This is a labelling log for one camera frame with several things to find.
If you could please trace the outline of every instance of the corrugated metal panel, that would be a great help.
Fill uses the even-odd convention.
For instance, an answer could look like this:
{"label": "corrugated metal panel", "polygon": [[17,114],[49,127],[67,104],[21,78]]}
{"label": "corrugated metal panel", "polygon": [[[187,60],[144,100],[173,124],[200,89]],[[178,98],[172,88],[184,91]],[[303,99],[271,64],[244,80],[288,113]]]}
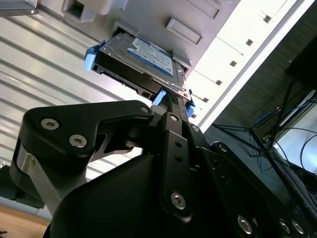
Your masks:
{"label": "corrugated metal panel", "polygon": [[[0,160],[10,163],[23,114],[35,107],[138,99],[134,91],[83,70],[95,40],[50,15],[0,18]],[[139,151],[90,164],[92,179]]]}

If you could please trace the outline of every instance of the robotic arm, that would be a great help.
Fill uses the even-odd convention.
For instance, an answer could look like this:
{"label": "robotic arm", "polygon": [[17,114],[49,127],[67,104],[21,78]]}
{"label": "robotic arm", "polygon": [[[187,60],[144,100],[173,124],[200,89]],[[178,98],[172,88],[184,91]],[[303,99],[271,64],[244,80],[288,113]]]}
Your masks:
{"label": "robotic arm", "polygon": [[[143,148],[142,155],[86,181],[90,161],[133,147]],[[48,238],[312,238],[317,232],[309,201],[292,190],[303,211],[296,216],[225,144],[207,144],[172,91],[151,109],[123,101],[28,111],[11,176],[47,204]]]}

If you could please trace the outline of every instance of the blue plastic tab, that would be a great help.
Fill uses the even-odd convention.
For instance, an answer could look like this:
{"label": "blue plastic tab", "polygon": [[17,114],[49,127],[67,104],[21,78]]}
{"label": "blue plastic tab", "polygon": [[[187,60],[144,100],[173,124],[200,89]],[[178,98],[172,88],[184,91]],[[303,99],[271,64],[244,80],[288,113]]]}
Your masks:
{"label": "blue plastic tab", "polygon": [[190,118],[192,114],[194,114],[195,108],[196,108],[195,103],[193,99],[191,98],[191,100],[186,104],[186,112],[187,112],[188,118]]}
{"label": "blue plastic tab", "polygon": [[161,89],[159,91],[157,97],[154,99],[152,105],[153,106],[158,106],[165,95],[166,95],[166,91],[164,89]]}
{"label": "blue plastic tab", "polygon": [[195,105],[186,105],[187,116],[190,118],[194,114]]}
{"label": "blue plastic tab", "polygon": [[86,71],[90,71],[93,68],[98,50],[104,46],[105,43],[106,41],[104,40],[99,45],[92,46],[86,50],[84,62],[84,69]]}

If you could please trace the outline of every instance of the wooden floor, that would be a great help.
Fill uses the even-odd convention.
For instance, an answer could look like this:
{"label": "wooden floor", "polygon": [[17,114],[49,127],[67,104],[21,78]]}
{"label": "wooden floor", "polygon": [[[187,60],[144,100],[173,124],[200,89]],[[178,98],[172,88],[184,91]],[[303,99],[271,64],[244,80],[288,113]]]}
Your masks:
{"label": "wooden floor", "polygon": [[0,206],[0,232],[7,232],[0,237],[42,238],[49,223],[42,218]]}

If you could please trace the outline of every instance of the hard drive label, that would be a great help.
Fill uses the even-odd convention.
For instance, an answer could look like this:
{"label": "hard drive label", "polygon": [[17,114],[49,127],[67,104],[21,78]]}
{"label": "hard drive label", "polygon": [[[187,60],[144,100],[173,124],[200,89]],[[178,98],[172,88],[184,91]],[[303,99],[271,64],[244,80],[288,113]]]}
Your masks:
{"label": "hard drive label", "polygon": [[138,38],[132,44],[136,49],[128,48],[127,51],[129,54],[156,68],[165,75],[173,77],[172,58],[167,52],[150,42],[145,42]]}

